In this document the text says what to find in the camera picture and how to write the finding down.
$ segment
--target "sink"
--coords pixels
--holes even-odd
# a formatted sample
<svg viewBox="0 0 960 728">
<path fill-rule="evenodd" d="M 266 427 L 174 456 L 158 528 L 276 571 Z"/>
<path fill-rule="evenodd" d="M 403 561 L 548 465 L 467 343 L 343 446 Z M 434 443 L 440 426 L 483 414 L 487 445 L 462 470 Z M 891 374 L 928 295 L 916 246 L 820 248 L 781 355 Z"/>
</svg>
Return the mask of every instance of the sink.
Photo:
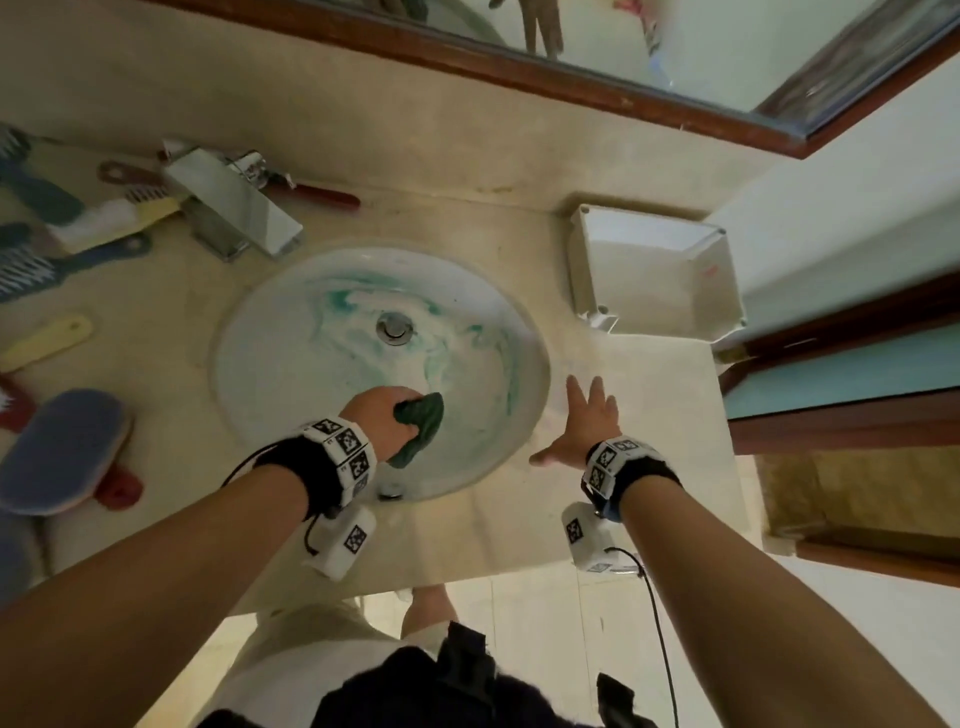
<svg viewBox="0 0 960 728">
<path fill-rule="evenodd" d="M 403 470 L 381 463 L 366 491 L 407 500 L 464 488 L 509 458 L 550 378 L 540 335 L 503 293 L 449 260 L 380 246 L 316 255 L 255 289 L 223 330 L 213 376 L 251 448 L 379 384 L 440 392 L 436 439 Z"/>
</svg>

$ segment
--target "yellow handle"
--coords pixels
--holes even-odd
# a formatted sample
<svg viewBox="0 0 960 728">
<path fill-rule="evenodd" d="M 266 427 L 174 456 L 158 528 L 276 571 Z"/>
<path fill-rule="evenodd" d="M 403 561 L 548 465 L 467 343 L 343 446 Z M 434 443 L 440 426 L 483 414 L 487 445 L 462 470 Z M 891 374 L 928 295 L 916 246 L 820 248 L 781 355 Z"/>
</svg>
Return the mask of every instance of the yellow handle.
<svg viewBox="0 0 960 728">
<path fill-rule="evenodd" d="M 9 374 L 90 338 L 93 322 L 80 313 L 62 316 L 38 328 L 0 353 L 0 374 Z"/>
</svg>

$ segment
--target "beige marble countertop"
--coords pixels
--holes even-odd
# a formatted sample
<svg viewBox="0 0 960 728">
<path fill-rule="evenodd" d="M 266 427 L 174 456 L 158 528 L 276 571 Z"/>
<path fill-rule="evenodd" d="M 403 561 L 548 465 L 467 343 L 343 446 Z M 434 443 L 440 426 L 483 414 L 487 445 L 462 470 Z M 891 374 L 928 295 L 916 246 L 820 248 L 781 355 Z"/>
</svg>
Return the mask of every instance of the beige marble countertop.
<svg viewBox="0 0 960 728">
<path fill-rule="evenodd" d="M 219 327 L 245 293 L 319 251 L 371 238 L 441 255 L 486 277 L 529 313 L 546 344 L 551 383 L 530 441 L 476 485 L 422 503 L 374 506 L 377 531 L 333 584 L 301 564 L 294 534 L 235 608 L 236 613 L 379 593 L 518 570 L 569 558 L 560 513 L 582 498 L 563 468 L 527 465 L 563 428 L 564 377 L 602 375 L 620 403 L 625 432 L 672 462 L 687 490 L 733 528 L 747 528 L 743 497 L 709 346 L 594 331 L 569 300 L 565 220 L 382 190 L 356 190 L 355 215 L 293 201 L 304 243 L 279 263 L 248 251 L 224 264 L 179 219 L 154 228 L 154 250 L 78 274 L 60 288 L 3 305 L 0 343 L 71 311 L 88 314 L 94 337 L 17 375 L 39 400 L 70 387 L 99 387 L 135 416 L 122 460 L 146 484 L 132 509 L 95 502 L 45 523 L 54 571 L 164 518 L 215 490 L 247 452 L 231 433 L 208 382 Z"/>
</svg>

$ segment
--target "chrome faucet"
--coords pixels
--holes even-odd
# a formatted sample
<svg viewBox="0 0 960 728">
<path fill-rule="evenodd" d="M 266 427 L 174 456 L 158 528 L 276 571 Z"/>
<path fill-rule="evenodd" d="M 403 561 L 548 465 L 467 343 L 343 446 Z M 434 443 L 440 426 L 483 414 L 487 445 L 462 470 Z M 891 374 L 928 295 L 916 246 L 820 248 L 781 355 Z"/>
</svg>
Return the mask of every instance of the chrome faucet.
<svg viewBox="0 0 960 728">
<path fill-rule="evenodd" d="M 293 247 L 303 225 L 260 192 L 268 180 L 263 156 L 238 159 L 197 147 L 163 167 L 170 186 L 189 195 L 181 208 L 194 233 L 223 260 L 233 260 L 253 244 L 270 257 Z"/>
</svg>

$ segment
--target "mirror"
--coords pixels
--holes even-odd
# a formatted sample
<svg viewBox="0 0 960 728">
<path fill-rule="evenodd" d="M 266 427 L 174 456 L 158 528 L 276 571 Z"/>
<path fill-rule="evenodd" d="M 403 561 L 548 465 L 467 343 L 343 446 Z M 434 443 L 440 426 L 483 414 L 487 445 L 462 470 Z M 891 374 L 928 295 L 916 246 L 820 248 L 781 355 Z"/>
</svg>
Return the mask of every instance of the mirror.
<svg viewBox="0 0 960 728">
<path fill-rule="evenodd" d="M 809 136 L 960 27 L 960 0 L 300 0 Z"/>
</svg>

